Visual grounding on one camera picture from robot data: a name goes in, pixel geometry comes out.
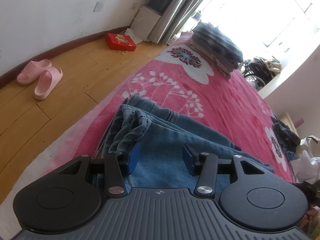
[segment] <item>gray ribbed plate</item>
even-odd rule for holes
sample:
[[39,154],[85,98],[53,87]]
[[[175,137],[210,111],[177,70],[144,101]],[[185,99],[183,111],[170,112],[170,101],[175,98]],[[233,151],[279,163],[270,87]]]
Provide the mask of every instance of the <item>gray ribbed plate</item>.
[[132,188],[110,199],[90,223],[73,232],[39,235],[21,231],[15,240],[302,240],[297,228],[276,234],[244,230],[227,220],[214,201],[192,196],[188,189]]

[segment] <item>pink slipper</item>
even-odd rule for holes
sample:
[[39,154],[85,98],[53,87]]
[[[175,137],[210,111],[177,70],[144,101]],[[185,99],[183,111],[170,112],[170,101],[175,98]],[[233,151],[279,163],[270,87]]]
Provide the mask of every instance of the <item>pink slipper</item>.
[[51,67],[50,60],[30,61],[21,73],[17,76],[17,82],[21,85],[27,85],[35,81],[41,73]]
[[45,99],[62,78],[62,70],[58,67],[50,67],[42,72],[39,82],[33,93],[34,98]]

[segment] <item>curtain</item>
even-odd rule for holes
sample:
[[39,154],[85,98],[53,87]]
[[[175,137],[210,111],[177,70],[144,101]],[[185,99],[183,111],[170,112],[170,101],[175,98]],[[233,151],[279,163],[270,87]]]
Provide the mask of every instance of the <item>curtain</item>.
[[151,31],[148,39],[154,43],[167,44],[180,30],[203,0],[173,0]]

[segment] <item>folded clothes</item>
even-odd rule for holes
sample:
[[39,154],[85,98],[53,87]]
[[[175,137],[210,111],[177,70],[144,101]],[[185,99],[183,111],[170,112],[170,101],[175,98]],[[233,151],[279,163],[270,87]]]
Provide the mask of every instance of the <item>folded clothes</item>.
[[[189,175],[182,160],[182,147],[186,143],[197,152],[209,152],[220,159],[242,155],[273,172],[269,164],[242,152],[217,131],[137,95],[120,105],[97,151],[102,149],[101,156],[104,157],[114,151],[126,151],[133,142],[140,143],[141,156],[135,171],[125,178],[128,191],[131,187],[187,187],[193,190],[198,178]],[[218,191],[228,184],[228,175],[218,176]],[[104,178],[99,175],[97,187],[103,185]]]
[[[197,43],[199,46],[201,46],[204,49],[206,47],[205,41],[203,39],[200,39],[199,37],[193,35],[191,40],[193,40],[195,43]],[[218,61],[221,62],[230,72],[234,71],[235,69],[238,69],[238,63],[230,58],[226,58],[225,56],[222,56],[215,52],[214,50],[207,51],[208,54],[214,56]]]
[[231,66],[230,62],[227,62],[225,65],[220,62],[220,60],[217,59],[217,57],[214,55],[214,53],[209,53],[206,51],[203,47],[201,47],[198,43],[196,43],[193,39],[190,40],[189,47],[193,49],[196,52],[200,52],[205,54],[209,59],[211,59],[214,62],[214,66],[219,70],[219,72],[226,78],[231,78],[231,73],[233,71],[233,68]]
[[210,23],[199,22],[192,30],[193,37],[204,41],[204,49],[215,51],[221,56],[232,59],[236,62],[243,62],[242,51],[232,42],[232,40],[223,34],[218,28]]

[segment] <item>dark clothing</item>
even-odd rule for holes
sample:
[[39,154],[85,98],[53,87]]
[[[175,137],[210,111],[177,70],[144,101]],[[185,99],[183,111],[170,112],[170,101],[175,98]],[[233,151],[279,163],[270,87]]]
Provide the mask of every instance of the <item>dark clothing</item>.
[[286,153],[289,161],[296,160],[295,152],[297,146],[300,145],[300,138],[294,132],[292,132],[288,126],[286,126],[279,119],[271,116],[273,121],[273,131],[281,144],[283,151]]

